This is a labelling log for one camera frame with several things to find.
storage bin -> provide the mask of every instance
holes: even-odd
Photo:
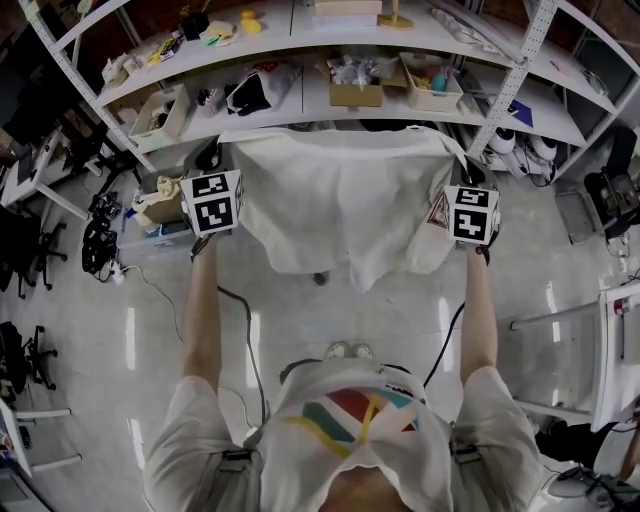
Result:
[[[444,59],[433,55],[400,53],[400,60],[409,83],[407,97],[411,108],[435,112],[456,112],[458,101],[462,98],[463,93],[455,76],[452,75],[447,80],[447,92],[438,92],[419,88],[410,73],[410,70],[420,70],[433,65],[444,65],[446,64]]]
[[[149,131],[151,113],[169,101],[174,101],[164,125]],[[140,115],[133,123],[129,138],[138,144],[143,152],[153,151],[174,144],[184,126],[189,111],[189,95],[184,85],[178,84],[171,89],[154,92],[142,107]]]

white container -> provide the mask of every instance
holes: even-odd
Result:
[[[149,238],[134,219],[127,219],[125,226],[125,232],[119,234],[116,242],[124,259],[184,249],[191,247],[196,241],[193,231],[180,222],[168,224],[168,233]]]
[[[409,69],[421,69],[433,65],[445,65],[446,61],[433,55],[400,53],[407,82],[409,82],[409,106],[416,110],[432,110],[435,112],[456,112],[458,101],[462,98],[462,89],[455,76],[447,80],[447,92],[432,91],[419,88],[413,80]]]
[[[152,112],[169,101],[175,101],[171,111],[160,128],[149,131]],[[133,123],[129,138],[138,144],[143,152],[153,151],[174,144],[180,135],[189,111],[189,96],[184,85],[178,84],[171,89],[154,92],[142,107],[140,115]]]

glossy floor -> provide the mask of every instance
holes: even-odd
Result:
[[[65,194],[88,204],[85,186],[93,176]],[[503,229],[492,249],[492,285],[497,316],[504,327],[515,317],[543,314],[595,299],[601,286],[625,276],[602,239],[571,246],[555,207],[552,191],[529,182],[500,177]],[[52,211],[51,220],[61,215]],[[68,228],[60,248],[66,263],[51,266],[53,289],[42,283],[17,299],[16,283],[0,296],[0,320],[11,320],[26,338],[36,324],[47,329],[45,347],[59,357],[50,362],[57,391],[31,384],[23,407],[68,406],[73,416],[40,421],[32,429],[33,458],[79,452],[82,462],[41,473],[35,484],[59,511],[146,510],[141,498],[144,453],[157,435],[180,376],[181,343],[171,305],[146,286],[137,270],[124,284],[101,284],[82,272],[84,223],[65,215]],[[632,232],[629,267],[638,267],[638,232]],[[276,274],[265,251],[239,229],[219,244],[220,284],[247,298],[253,312],[251,339],[260,376],[270,400],[278,391],[278,373],[289,362],[322,357],[336,340],[366,341],[376,357],[401,364],[424,378],[446,337],[454,312],[464,299],[464,254],[452,252],[431,275],[393,273],[365,295],[349,283],[346,267],[317,286],[308,276]],[[175,303],[182,331],[184,299],[190,277],[188,250],[124,261],[140,265],[147,280]],[[244,397],[248,421],[259,420],[255,375],[245,344],[240,304],[221,298],[223,332],[222,386]],[[572,354],[576,336],[570,326],[535,329],[517,337],[505,334],[500,370],[513,393],[551,403],[575,399]],[[434,408],[447,420],[456,417],[461,396],[457,377],[459,330],[428,392]],[[222,408],[234,438],[247,430],[240,399],[222,390]]]

white cable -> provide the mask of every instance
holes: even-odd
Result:
[[[173,309],[173,326],[176,329],[176,335],[178,336],[180,341],[182,341],[182,343],[184,343],[184,341],[182,340],[182,336],[180,336],[180,332],[178,331],[178,320],[177,320],[177,314],[176,314],[176,306],[174,305],[173,301],[160,288],[158,288],[155,284],[152,284],[149,281],[147,281],[147,279],[144,277],[144,272],[142,271],[142,269],[139,266],[137,266],[137,265],[129,265],[128,267],[124,267],[121,270],[121,272],[124,274],[127,270],[132,269],[132,268],[135,268],[140,272],[140,277],[142,277],[142,280],[144,281],[144,284],[146,284],[147,286],[150,286],[151,288],[153,288],[160,295],[162,295],[162,297],[169,304],[171,304],[171,308]],[[244,409],[244,422],[247,424],[247,428],[249,430],[254,428],[249,423],[249,414],[248,414],[248,411],[247,411],[247,403],[244,401],[244,397],[238,391],[236,391],[235,389],[223,388],[222,386],[218,386],[218,389],[223,389],[225,391],[229,391],[229,393],[233,393],[234,395],[236,395],[240,399],[240,401],[242,402],[242,408]]]
[[[178,339],[180,341],[182,341],[182,343],[184,343],[184,340],[182,339],[182,336],[180,336],[180,331],[178,331],[178,320],[177,320],[177,316],[178,315],[176,314],[176,306],[173,304],[173,301],[160,288],[158,288],[155,284],[151,284],[149,281],[147,281],[147,279],[144,277],[144,272],[142,272],[142,269],[140,267],[138,267],[137,265],[129,265],[128,267],[124,267],[121,270],[121,272],[124,274],[127,270],[129,270],[131,268],[135,268],[135,269],[139,270],[140,271],[140,277],[142,277],[142,280],[144,281],[144,284],[146,284],[147,286],[150,286],[151,288],[153,288],[160,295],[162,295],[162,297],[169,304],[171,304],[171,308],[173,309],[173,326],[176,329],[176,335],[178,336]]]

black chair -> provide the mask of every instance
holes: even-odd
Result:
[[[44,362],[49,356],[58,357],[58,351],[39,351],[38,335],[42,333],[44,327],[36,326],[33,338],[22,345],[22,336],[11,322],[0,324],[0,359],[6,369],[5,376],[11,381],[17,394],[22,393],[28,375],[31,375],[36,384],[44,384],[50,390],[56,389],[56,385],[49,381]]]
[[[25,345],[25,348],[29,352],[27,356],[27,361],[31,363],[31,376],[33,377],[33,382],[36,384],[44,384],[47,389],[55,390],[56,385],[52,382],[49,382],[47,374],[44,370],[43,363],[47,357],[53,356],[58,357],[57,350],[45,350],[43,352],[39,351],[38,347],[38,334],[44,333],[44,327],[41,325],[36,325],[36,332],[33,335],[33,338],[29,338],[29,341]]]
[[[38,217],[11,213],[0,206],[0,236],[5,241],[0,246],[0,289],[4,291],[11,275],[16,273],[19,279],[18,296],[26,298],[26,292],[22,292],[22,281],[28,286],[35,286],[35,282],[29,278],[35,260],[36,271],[42,272],[44,285],[51,290],[52,285],[47,282],[47,260],[49,256],[67,260],[66,254],[51,249],[60,230],[64,228],[66,224],[59,223],[51,233],[41,232]]]

